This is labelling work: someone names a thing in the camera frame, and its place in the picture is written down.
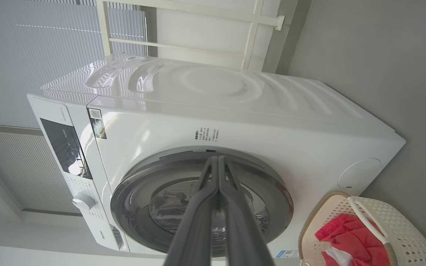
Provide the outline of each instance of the floor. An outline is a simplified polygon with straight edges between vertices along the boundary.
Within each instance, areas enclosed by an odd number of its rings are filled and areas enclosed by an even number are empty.
[[[313,0],[288,74],[323,81],[407,140],[363,196],[426,237],[426,1]]]

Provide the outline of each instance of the red fabric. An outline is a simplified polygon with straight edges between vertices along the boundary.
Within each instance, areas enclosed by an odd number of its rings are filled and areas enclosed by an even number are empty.
[[[319,241],[330,242],[336,249],[348,252],[353,257],[350,266],[389,266],[384,245],[357,217],[340,214],[318,230],[315,237]],[[326,252],[321,254],[327,266],[338,266]]]
[[[329,256],[325,251],[321,251],[321,255],[325,259],[327,266],[339,266],[338,262],[336,262],[335,259]]]

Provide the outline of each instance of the label sticker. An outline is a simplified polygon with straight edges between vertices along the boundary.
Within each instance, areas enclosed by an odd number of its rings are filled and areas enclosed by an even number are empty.
[[[106,139],[105,124],[103,123],[103,117],[101,116],[101,110],[88,108],[90,115],[91,127],[96,138]]]
[[[218,141],[218,135],[220,134],[219,129],[214,129],[210,127],[201,127],[195,131],[195,140],[199,141]]]
[[[276,258],[298,258],[299,251],[298,250],[283,250],[279,252]]]

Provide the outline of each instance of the white plastic basket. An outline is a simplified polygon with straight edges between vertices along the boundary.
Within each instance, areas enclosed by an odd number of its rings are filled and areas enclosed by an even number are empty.
[[[301,265],[326,265],[321,251],[330,244],[318,241],[315,233],[341,213],[357,216],[384,244],[391,266],[426,266],[426,239],[405,216],[385,202],[354,197],[342,191],[325,195],[303,227],[299,237]]]

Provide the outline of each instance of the washing machine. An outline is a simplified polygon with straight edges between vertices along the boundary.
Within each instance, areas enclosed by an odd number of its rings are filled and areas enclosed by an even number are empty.
[[[226,155],[272,256],[296,257],[321,197],[360,195],[405,143],[320,81],[129,54],[28,99],[95,241],[137,254],[166,255],[206,160]]]

